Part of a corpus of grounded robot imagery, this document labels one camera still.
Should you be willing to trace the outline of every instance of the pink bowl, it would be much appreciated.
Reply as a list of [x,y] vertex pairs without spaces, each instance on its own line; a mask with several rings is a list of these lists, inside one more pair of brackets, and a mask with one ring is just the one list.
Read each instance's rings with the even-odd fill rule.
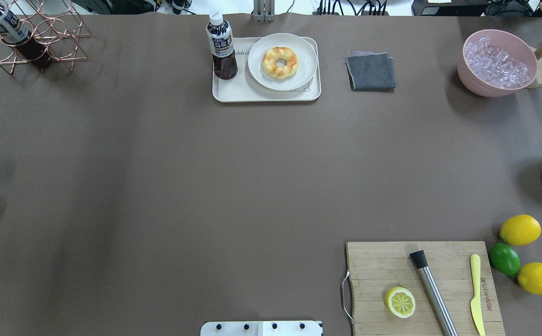
[[[526,64],[530,80],[517,89],[501,89],[500,87],[490,85],[474,75],[464,57],[464,50],[467,44],[476,42],[484,36],[490,36],[494,45],[502,47],[502,49],[507,51],[514,59]],[[501,97],[527,87],[536,78],[536,70],[536,56],[534,56],[534,52],[530,49],[530,47],[517,36],[504,32],[503,30],[496,29],[480,30],[470,35],[470,37],[467,38],[464,43],[464,47],[461,51],[461,58],[459,58],[458,62],[458,75],[461,82],[464,83],[464,85],[473,93],[485,97]]]

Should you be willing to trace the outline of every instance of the metal wire bottle holder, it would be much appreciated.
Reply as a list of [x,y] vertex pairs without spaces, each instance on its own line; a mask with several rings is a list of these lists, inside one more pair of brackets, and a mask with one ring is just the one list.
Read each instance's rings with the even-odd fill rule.
[[31,64],[32,61],[40,59],[45,53],[49,53],[52,62],[63,64],[71,72],[74,70],[76,61],[88,59],[79,42],[81,38],[89,38],[92,33],[71,1],[66,4],[65,0],[61,0],[66,9],[57,15],[43,12],[42,7],[45,0],[40,0],[38,5],[32,0],[26,1],[32,11],[27,9],[24,11],[18,1],[13,0],[9,9],[15,7],[15,13],[21,13],[18,17],[32,27],[34,38],[38,43],[45,45],[45,50],[36,59],[26,59],[13,48],[13,45],[5,42],[0,36],[0,68],[13,75],[17,65]]

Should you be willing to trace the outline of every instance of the yellow lemon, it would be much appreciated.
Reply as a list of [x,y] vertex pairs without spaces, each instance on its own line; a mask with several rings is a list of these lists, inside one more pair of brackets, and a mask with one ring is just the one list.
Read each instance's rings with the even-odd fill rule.
[[511,217],[501,226],[499,238],[510,245],[526,245],[540,236],[540,224],[529,215]]
[[542,295],[542,262],[531,262],[516,274],[520,287],[532,294]]
[[385,296],[385,304],[395,316],[402,319],[407,319],[416,311],[414,296],[403,287],[389,289]]

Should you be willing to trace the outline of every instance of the white floor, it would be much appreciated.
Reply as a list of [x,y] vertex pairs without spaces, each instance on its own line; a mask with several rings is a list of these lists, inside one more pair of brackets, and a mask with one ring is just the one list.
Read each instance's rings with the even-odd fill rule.
[[[18,0],[24,11],[30,10],[27,4],[27,0]],[[59,14],[70,5],[70,0],[44,0],[45,3],[42,7],[43,11],[48,14]],[[290,13],[299,13],[310,15],[313,11],[316,11],[318,5],[322,0],[295,0],[294,6],[290,9]],[[386,0],[387,12],[391,16],[410,16],[412,14],[412,0]],[[365,0],[351,0],[354,8],[359,11],[365,3]],[[532,8],[536,8],[538,0],[530,0]],[[292,6],[292,0],[275,0],[275,13],[285,13],[288,8]],[[345,15],[354,15],[352,7],[346,0],[341,0],[341,6]],[[90,14],[88,11],[80,6],[74,6],[74,8],[81,14]],[[192,5],[188,8],[190,11],[197,14],[208,14],[211,11],[222,11],[224,14],[230,13],[251,13],[254,8],[253,0],[192,0]],[[173,14],[171,7],[163,0],[163,6],[158,10],[160,13]]]

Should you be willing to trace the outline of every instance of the yellow knife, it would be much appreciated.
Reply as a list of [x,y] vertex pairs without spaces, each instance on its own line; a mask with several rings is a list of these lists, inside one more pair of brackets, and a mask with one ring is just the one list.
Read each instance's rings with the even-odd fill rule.
[[480,336],[485,336],[485,325],[482,323],[482,308],[480,308],[480,256],[478,254],[470,256],[470,270],[472,273],[472,287],[474,288],[474,297],[470,301],[470,311],[478,333]]

